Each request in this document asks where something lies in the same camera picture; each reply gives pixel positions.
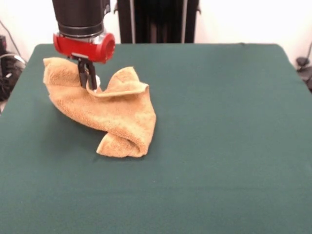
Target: towel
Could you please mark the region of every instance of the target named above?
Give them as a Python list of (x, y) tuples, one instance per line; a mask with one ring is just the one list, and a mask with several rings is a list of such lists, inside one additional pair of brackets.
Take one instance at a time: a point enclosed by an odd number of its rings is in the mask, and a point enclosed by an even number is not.
[(43, 83), (51, 102), (63, 114), (90, 128), (107, 132), (97, 153), (110, 157), (142, 157), (153, 138), (156, 114), (149, 85), (133, 67), (117, 71), (106, 90), (80, 85), (78, 67), (64, 58), (45, 58)]

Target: black stand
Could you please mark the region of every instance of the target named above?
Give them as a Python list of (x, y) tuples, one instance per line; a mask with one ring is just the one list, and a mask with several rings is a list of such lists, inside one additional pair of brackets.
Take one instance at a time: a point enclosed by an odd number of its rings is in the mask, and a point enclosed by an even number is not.
[(184, 0), (118, 0), (121, 43), (193, 43), (198, 4), (187, 0), (183, 38)]

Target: background wall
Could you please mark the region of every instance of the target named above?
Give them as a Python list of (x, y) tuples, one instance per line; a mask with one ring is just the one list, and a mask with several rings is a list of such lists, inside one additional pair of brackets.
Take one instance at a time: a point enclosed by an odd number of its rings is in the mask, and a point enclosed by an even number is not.
[[(295, 64), (296, 57), (306, 55), (312, 40), (311, 0), (201, 0), (200, 7), (196, 43), (277, 43)], [(57, 29), (52, 0), (0, 0), (0, 20), (25, 59), (37, 44), (52, 43)], [(120, 43), (118, 13), (109, 13), (104, 24)], [(0, 33), (7, 35), (1, 27)], [(8, 44), (14, 51), (9, 39)]]

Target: tan towel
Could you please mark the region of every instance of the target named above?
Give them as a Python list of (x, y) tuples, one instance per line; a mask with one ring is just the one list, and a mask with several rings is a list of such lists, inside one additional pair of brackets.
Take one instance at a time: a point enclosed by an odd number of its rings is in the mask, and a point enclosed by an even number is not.
[(133, 67), (116, 72), (105, 91), (100, 87), (92, 91), (80, 86), (75, 63), (63, 58), (45, 58), (43, 63), (43, 83), (52, 103), (69, 118), (107, 132), (98, 154), (141, 157), (148, 153), (156, 115), (149, 85), (139, 81)]

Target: black cable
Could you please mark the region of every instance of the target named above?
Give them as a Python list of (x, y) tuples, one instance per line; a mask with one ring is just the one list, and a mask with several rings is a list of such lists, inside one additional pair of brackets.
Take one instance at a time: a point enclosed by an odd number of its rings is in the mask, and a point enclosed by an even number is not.
[(312, 49), (312, 41), (311, 41), (311, 43), (310, 43), (310, 47), (309, 47), (309, 51), (308, 51), (308, 55), (307, 55), (307, 60), (308, 60), (309, 57), (310, 57), (311, 49)]
[(5, 29), (5, 31), (9, 34), (9, 37), (10, 37), (10, 39), (11, 39), (11, 41), (12, 41), (12, 43), (13, 43), (13, 45), (14, 45), (14, 47), (15, 47), (17, 53), (18, 53), (18, 55), (20, 56), (20, 51), (19, 51), (18, 47), (16, 46), (16, 44), (15, 44), (13, 38), (12, 38), (12, 35), (11, 35), (10, 31), (4, 26), (4, 24), (1, 22), (1, 20), (0, 20), (0, 24), (1, 24), (2, 27)]

